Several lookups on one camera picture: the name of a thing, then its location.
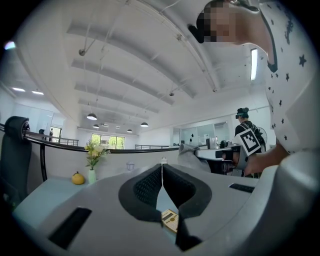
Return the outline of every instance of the yellow flower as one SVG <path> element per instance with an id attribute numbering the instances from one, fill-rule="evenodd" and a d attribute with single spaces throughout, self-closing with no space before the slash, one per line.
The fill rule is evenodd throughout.
<path id="1" fill-rule="evenodd" d="M 93 150 L 93 151 L 91 152 L 91 156 L 97 157 L 97 156 L 98 156 L 98 152 L 97 152 L 96 150 Z"/>

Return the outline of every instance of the hand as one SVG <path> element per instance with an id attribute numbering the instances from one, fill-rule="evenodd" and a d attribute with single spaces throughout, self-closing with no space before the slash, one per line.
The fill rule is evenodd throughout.
<path id="1" fill-rule="evenodd" d="M 244 176 L 255 173 L 262 173 L 263 170 L 268 167 L 265 164 L 266 157 L 262 154 L 252 154 L 248 157 L 247 165 L 244 169 Z"/>

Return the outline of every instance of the black slot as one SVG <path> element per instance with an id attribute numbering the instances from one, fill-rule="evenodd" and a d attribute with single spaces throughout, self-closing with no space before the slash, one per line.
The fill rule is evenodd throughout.
<path id="1" fill-rule="evenodd" d="M 57 246 L 67 249 L 91 213 L 92 211 L 89 209 L 78 207 L 49 236 L 49 240 Z"/>
<path id="2" fill-rule="evenodd" d="M 236 184 L 233 183 L 229 186 L 229 188 L 235 189 L 235 190 L 240 190 L 243 192 L 248 192 L 248 193 L 252 193 L 255 189 L 255 187 L 253 186 L 246 186 L 246 185 L 241 185 L 241 184 Z"/>

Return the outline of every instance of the sticker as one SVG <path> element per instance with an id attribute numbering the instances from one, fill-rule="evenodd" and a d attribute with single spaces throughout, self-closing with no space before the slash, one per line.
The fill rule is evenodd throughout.
<path id="1" fill-rule="evenodd" d="M 244 148 L 247 156 L 252 155 L 254 152 L 261 148 L 261 145 L 257 140 L 257 137 L 251 129 L 245 130 L 237 134 L 236 137 L 238 137 L 238 141 Z"/>

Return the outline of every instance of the flower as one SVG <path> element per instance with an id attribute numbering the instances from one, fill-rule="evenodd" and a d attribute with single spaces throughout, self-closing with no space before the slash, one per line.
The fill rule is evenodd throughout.
<path id="1" fill-rule="evenodd" d="M 99 152 L 96 150 L 91 151 L 91 156 L 93 156 L 93 157 L 97 157 L 98 154 L 99 154 Z"/>
<path id="2" fill-rule="evenodd" d="M 105 150 L 105 148 L 103 146 L 95 146 L 94 150 L 97 151 L 97 152 L 102 152 L 102 151 Z"/>

